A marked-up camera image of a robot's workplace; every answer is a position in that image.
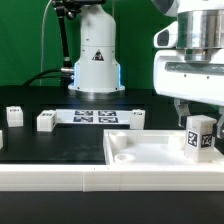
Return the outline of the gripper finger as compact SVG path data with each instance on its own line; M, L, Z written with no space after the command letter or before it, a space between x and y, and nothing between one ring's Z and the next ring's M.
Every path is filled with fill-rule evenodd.
M216 124L216 136L219 139L224 139L224 107L219 108L220 118Z
M178 114L178 125L185 128L187 117L190 115L189 101L175 98L174 106Z

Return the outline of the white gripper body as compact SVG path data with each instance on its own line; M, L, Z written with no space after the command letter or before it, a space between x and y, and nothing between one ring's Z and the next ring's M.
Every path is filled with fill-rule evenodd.
M186 62L183 50L160 50L154 58L157 94L224 106L224 49L210 62Z

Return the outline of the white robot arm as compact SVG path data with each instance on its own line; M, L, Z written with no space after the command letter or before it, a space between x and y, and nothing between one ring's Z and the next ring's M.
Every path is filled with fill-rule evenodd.
M154 36L153 84L175 99L179 121L190 101L218 105L217 136L224 138L224 0L151 0L176 20ZM85 1L81 11L81 52L69 88L93 97L123 90L115 60L115 21L102 6Z

